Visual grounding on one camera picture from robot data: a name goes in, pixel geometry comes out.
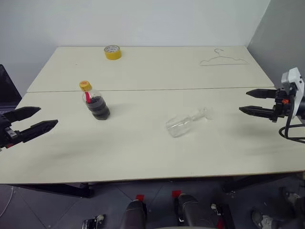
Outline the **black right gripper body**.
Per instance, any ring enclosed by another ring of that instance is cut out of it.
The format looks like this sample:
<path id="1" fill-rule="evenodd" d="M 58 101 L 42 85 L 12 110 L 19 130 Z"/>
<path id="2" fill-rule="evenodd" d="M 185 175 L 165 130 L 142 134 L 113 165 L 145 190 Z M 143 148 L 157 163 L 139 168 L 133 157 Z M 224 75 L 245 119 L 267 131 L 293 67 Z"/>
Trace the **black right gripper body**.
<path id="1" fill-rule="evenodd" d="M 289 116 L 290 110 L 294 102 L 294 90 L 287 92 L 284 88 L 274 89 L 272 92 L 275 105 L 273 106 L 273 115 L 271 121 L 276 123 L 278 118 Z"/>

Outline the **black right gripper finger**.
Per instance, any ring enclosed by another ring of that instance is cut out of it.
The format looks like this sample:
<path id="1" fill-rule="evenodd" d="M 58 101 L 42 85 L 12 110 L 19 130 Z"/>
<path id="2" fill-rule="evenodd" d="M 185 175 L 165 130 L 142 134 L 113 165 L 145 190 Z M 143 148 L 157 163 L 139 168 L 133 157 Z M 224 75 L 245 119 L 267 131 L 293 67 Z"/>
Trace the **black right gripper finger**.
<path id="1" fill-rule="evenodd" d="M 239 110 L 247 115 L 267 118 L 271 121 L 274 120 L 274 110 L 267 109 L 259 106 L 243 106 L 239 107 Z"/>
<path id="2" fill-rule="evenodd" d="M 274 89 L 253 89 L 246 92 L 247 95 L 252 96 L 254 98 L 275 98 L 277 90 Z"/>

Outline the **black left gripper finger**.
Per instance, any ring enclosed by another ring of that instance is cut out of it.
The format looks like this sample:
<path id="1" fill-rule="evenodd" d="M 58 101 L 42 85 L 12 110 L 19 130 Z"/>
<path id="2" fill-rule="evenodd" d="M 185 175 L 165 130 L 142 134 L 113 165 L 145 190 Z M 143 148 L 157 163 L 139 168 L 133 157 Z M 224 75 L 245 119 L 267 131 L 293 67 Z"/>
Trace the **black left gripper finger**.
<path id="1" fill-rule="evenodd" d="M 58 120 L 41 121 L 21 132 L 16 131 L 17 139 L 14 142 L 15 143 L 20 143 L 20 142 L 26 143 L 34 138 L 37 138 L 37 137 L 49 132 L 51 129 L 53 129 L 56 126 L 57 123 L 58 123 Z"/>
<path id="2" fill-rule="evenodd" d="M 11 124 L 16 121 L 21 121 L 33 116 L 41 108 L 35 106 L 21 107 L 3 114 L 3 123 Z"/>

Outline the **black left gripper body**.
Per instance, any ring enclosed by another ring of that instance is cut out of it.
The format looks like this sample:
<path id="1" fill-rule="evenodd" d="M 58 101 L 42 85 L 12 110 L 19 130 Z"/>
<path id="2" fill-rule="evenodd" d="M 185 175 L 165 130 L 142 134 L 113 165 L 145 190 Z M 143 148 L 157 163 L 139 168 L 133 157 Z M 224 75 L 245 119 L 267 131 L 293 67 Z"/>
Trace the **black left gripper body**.
<path id="1" fill-rule="evenodd" d="M 17 121 L 13 113 L 0 114 L 0 148 L 9 148 L 21 142 L 19 131 L 11 129 L 11 123 Z"/>

